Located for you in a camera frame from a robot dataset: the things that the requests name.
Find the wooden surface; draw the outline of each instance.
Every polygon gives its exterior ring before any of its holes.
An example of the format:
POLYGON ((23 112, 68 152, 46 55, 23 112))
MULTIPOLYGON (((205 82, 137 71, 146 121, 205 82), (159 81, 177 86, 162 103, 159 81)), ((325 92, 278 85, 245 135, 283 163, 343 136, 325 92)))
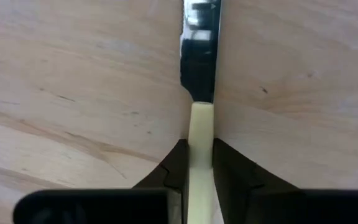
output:
MULTIPOLYGON (((299 187, 358 188, 358 1, 223 7, 217 137, 299 187)), ((180 21, 180 0, 0 0, 0 223, 38 189, 130 187, 186 137, 180 21)))

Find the knife blade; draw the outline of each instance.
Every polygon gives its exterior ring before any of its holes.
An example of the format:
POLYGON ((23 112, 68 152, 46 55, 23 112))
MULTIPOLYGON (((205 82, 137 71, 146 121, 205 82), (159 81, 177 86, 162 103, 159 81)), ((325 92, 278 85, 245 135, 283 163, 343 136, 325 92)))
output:
POLYGON ((193 101, 213 103, 221 0, 183 0, 180 81, 193 101))

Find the plywood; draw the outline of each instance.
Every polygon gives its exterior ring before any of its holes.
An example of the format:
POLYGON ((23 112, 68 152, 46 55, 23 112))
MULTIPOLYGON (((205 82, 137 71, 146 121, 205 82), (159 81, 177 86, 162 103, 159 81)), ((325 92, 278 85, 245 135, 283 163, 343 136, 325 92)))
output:
MULTIPOLYGON (((130 187, 186 136, 180 21, 180 0, 0 0, 0 223, 34 190, 130 187)), ((358 1, 224 1, 216 88, 217 137, 358 188, 358 1)))

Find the wood grain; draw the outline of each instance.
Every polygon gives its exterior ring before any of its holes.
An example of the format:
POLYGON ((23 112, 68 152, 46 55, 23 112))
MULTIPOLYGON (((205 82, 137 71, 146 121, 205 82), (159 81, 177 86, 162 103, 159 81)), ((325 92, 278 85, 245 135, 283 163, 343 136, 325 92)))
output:
MULTIPOLYGON (((130 187, 186 137, 181 4, 0 0, 0 223, 38 189, 130 187)), ((223 4, 217 137, 299 187, 358 189, 358 1, 223 4)))

